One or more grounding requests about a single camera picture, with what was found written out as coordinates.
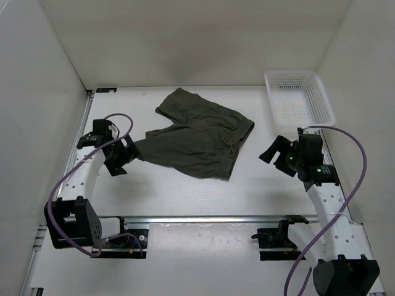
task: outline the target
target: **white table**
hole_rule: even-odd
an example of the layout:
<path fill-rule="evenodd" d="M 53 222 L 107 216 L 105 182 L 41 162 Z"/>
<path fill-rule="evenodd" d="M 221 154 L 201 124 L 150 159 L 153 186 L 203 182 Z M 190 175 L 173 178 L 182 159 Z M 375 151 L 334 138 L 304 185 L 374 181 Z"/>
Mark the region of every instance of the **white table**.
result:
<path fill-rule="evenodd" d="M 97 93 L 85 132 L 92 121 L 110 113 L 129 114 L 135 125 L 134 141 L 145 132 L 172 123 L 156 114 L 155 108 L 176 87 L 118 88 Z M 258 159 L 277 136 L 265 86 L 185 87 L 203 98 L 239 111 L 255 122 L 241 148 L 229 181 L 196 179 L 172 168 L 134 160 L 124 168 L 128 174 L 111 178 L 103 166 L 93 192 L 98 215 L 126 216 L 249 216 L 315 215 L 314 207 L 297 178 L 291 178 Z M 123 133 L 125 118 L 111 118 Z"/>

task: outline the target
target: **white surface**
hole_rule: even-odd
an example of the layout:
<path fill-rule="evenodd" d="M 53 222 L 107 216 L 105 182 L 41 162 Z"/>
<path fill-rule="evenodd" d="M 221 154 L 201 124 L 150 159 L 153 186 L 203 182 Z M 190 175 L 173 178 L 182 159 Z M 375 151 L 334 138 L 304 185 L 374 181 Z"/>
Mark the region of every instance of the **white surface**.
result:
<path fill-rule="evenodd" d="M 395 295 L 395 2 L 355 0 L 318 67 L 338 120 L 365 146 L 368 168 L 351 203 L 351 213 L 366 227 L 381 277 Z M 357 146 L 334 132 L 325 133 L 345 192 L 359 178 Z"/>
<path fill-rule="evenodd" d="M 331 105 L 314 71 L 267 71 L 265 82 L 273 117 L 280 132 L 292 133 L 298 127 L 309 125 L 334 125 L 335 116 Z"/>
<path fill-rule="evenodd" d="M 0 295 L 17 295 L 86 93 L 38 1 L 0 9 Z"/>
<path fill-rule="evenodd" d="M 127 175 L 111 177 L 103 166 L 93 191 L 92 205 L 98 215 L 315 215 L 302 183 L 258 158 L 277 136 L 264 86 L 185 89 L 255 122 L 230 180 L 192 178 L 173 168 L 140 160 L 124 166 Z M 155 108 L 174 90 L 176 87 L 118 88 L 114 93 L 95 94 L 85 132 L 92 130 L 94 119 L 124 112 L 135 122 L 131 138 L 144 139 L 146 131 L 172 124 L 156 114 Z M 121 134 L 129 126 L 122 117 L 113 122 Z"/>
<path fill-rule="evenodd" d="M 259 261 L 256 230 L 256 224 L 151 224 L 145 260 L 90 259 L 55 250 L 47 235 L 31 286 L 43 287 L 44 296 L 281 296 L 292 262 Z M 366 242 L 362 228 L 355 235 Z M 308 267 L 301 262 L 289 295 L 299 291 Z M 372 292 L 382 291 L 376 282 Z M 312 280 L 303 295 L 317 295 Z"/>
<path fill-rule="evenodd" d="M 350 0 L 41 0 L 87 89 L 260 85 L 315 69 Z"/>

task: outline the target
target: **black bracket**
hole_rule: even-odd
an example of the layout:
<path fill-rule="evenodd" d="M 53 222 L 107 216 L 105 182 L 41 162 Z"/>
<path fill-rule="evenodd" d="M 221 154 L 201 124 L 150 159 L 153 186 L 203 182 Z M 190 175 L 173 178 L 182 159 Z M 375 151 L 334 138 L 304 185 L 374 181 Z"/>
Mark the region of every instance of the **black bracket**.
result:
<path fill-rule="evenodd" d="M 288 239 L 288 226 L 295 223 L 308 224 L 309 222 L 303 216 L 285 216 L 284 218 L 279 221 L 278 228 L 259 228 L 257 234 L 251 236 L 251 239 L 258 239 L 260 249 L 270 249 L 259 252 L 261 261 L 295 260 L 301 254 L 297 250 L 297 246 Z"/>
<path fill-rule="evenodd" d="M 376 260 L 346 259 L 319 260 L 313 271 L 315 290 L 319 296 L 366 296 L 380 274 Z"/>
<path fill-rule="evenodd" d="M 117 88 L 97 88 L 96 93 L 102 94 L 102 93 L 116 93 Z"/>
<path fill-rule="evenodd" d="M 127 229 L 127 232 L 133 234 L 139 239 L 143 256 L 141 256 L 139 248 L 130 236 L 123 236 L 117 239 L 110 240 L 102 245 L 102 252 L 100 256 L 95 258 L 119 258 L 119 259 L 145 259 L 147 257 L 148 247 L 148 229 Z"/>
<path fill-rule="evenodd" d="M 76 200 L 57 199 L 51 203 L 52 212 L 61 230 L 76 244 L 84 247 L 99 246 L 101 240 L 101 223 L 89 200 L 78 196 Z M 44 215 L 55 249 L 70 248 L 53 226 L 48 215 L 48 203 L 44 207 Z"/>

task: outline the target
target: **plastic basket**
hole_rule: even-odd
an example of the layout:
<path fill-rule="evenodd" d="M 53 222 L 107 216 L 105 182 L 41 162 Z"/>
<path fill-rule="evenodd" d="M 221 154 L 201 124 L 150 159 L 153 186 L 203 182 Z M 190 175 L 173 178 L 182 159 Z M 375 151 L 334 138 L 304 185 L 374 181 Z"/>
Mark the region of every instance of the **plastic basket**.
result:
<path fill-rule="evenodd" d="M 294 134 L 297 127 L 308 125 L 334 125 L 331 105 L 314 71 L 267 71 L 265 81 L 279 133 Z"/>

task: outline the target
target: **white wall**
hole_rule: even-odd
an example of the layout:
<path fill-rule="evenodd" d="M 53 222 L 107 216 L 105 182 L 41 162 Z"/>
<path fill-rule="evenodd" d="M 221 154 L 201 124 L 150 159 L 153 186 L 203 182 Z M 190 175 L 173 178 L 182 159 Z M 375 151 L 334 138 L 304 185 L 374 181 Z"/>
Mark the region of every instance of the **white wall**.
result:
<path fill-rule="evenodd" d="M 41 0 L 89 89 L 263 84 L 315 69 L 351 0 Z"/>
<path fill-rule="evenodd" d="M 0 0 L 0 295 L 17 295 L 86 93 L 38 0 Z"/>
<path fill-rule="evenodd" d="M 337 124 L 365 146 L 368 170 L 352 203 L 363 221 L 381 277 L 395 294 L 395 1 L 354 0 L 318 66 Z M 359 178 L 354 143 L 327 132 L 331 153 L 347 193 Z"/>

